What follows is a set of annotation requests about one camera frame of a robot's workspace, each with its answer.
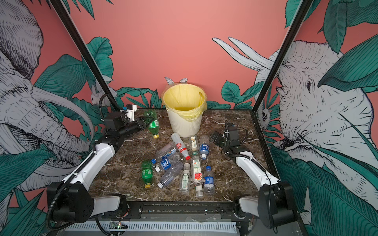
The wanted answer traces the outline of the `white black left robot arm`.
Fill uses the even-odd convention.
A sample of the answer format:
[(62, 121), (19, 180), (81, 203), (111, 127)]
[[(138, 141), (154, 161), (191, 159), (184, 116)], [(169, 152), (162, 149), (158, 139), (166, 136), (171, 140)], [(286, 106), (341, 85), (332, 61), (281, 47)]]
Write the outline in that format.
[(106, 212), (127, 213), (120, 195), (92, 198), (88, 190), (102, 167), (120, 149), (125, 138), (146, 129), (149, 122), (138, 117), (129, 123), (112, 122), (94, 144), (94, 150), (61, 182), (47, 188), (48, 211), (45, 227), (60, 231), (74, 223), (84, 223)]

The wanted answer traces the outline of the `green bottle yellow cap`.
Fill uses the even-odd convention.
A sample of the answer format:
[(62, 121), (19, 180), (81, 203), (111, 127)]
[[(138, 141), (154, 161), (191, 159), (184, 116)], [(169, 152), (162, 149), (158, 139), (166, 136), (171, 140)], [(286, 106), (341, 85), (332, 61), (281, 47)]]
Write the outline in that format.
[(157, 113), (154, 109), (150, 109), (144, 112), (144, 122), (146, 123), (149, 132), (154, 139), (159, 137), (159, 121)]
[(145, 189), (149, 189), (153, 180), (153, 165), (151, 161), (142, 162), (142, 180), (144, 182)]

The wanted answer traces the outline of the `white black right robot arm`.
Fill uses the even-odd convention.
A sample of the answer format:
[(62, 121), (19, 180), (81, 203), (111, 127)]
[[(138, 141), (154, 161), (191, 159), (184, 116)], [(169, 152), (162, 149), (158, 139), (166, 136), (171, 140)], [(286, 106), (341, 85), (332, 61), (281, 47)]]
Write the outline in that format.
[(298, 219), (293, 187), (270, 174), (253, 156), (252, 152), (239, 142), (238, 135), (221, 135), (214, 132), (210, 142), (223, 148), (225, 156), (233, 160), (259, 190), (258, 197), (245, 196), (237, 200), (243, 213), (258, 217), (268, 229), (295, 222)]

